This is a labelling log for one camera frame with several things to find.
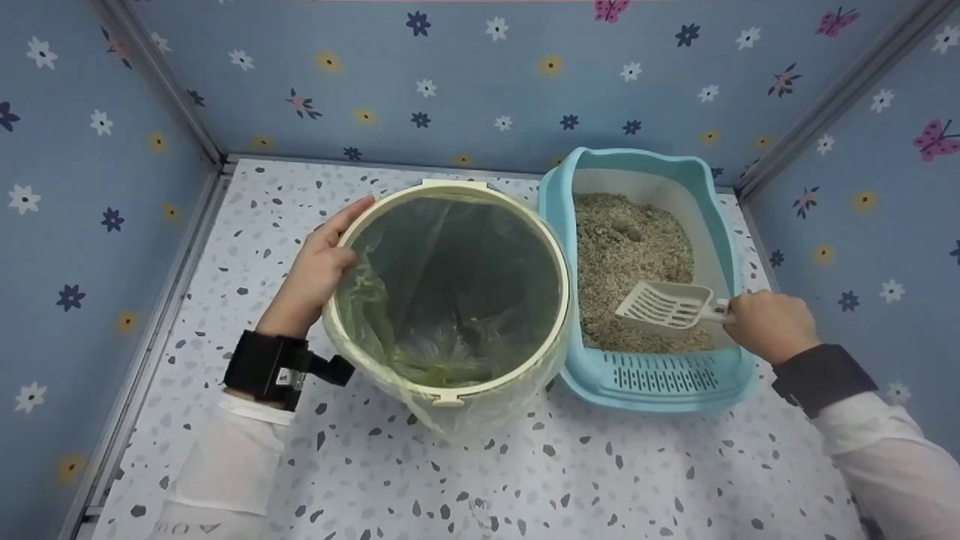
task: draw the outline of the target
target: left hand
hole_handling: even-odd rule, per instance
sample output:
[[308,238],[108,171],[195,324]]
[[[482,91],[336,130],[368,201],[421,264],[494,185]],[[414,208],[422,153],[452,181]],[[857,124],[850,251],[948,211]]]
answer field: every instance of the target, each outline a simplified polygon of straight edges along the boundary
[[340,234],[373,204],[368,195],[337,212],[307,235],[270,306],[256,325],[264,335],[304,339],[333,296],[340,277],[356,262],[350,248],[337,247]]

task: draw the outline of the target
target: white sleeve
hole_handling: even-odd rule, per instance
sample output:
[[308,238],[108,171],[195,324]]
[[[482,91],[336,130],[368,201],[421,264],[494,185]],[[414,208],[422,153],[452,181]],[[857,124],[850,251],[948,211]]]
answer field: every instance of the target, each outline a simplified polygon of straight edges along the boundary
[[824,408],[812,422],[888,540],[960,539],[960,466],[924,439],[903,407],[870,392]]
[[150,538],[259,538],[293,414],[224,394],[170,487]]

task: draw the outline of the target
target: hand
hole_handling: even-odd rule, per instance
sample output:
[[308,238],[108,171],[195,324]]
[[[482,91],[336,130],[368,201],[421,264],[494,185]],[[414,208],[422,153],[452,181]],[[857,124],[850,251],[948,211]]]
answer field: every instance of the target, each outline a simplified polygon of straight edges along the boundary
[[303,339],[320,319],[324,304],[333,296],[344,270],[356,262],[350,248],[337,247],[340,234],[373,204],[368,195],[337,212],[307,235],[303,247],[256,331]]
[[736,323],[723,329],[747,351],[778,366],[821,344],[813,315],[799,298],[769,290],[747,292],[730,300]]

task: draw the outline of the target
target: litter box vent grille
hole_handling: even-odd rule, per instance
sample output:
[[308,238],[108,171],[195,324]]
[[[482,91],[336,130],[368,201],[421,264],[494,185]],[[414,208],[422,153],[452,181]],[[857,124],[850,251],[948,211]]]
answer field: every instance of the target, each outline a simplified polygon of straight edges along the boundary
[[691,395],[720,389],[716,361],[709,356],[631,356],[604,353],[613,385],[642,394]]

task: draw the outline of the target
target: litter clump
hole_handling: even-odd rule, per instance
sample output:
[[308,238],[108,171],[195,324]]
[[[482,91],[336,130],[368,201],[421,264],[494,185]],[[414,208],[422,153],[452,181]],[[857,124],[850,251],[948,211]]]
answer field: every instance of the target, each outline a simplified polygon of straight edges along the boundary
[[680,337],[641,331],[614,311],[640,280],[693,282],[693,249],[670,212],[623,195],[573,196],[577,218],[577,287],[584,344],[625,353],[709,351],[703,325]]

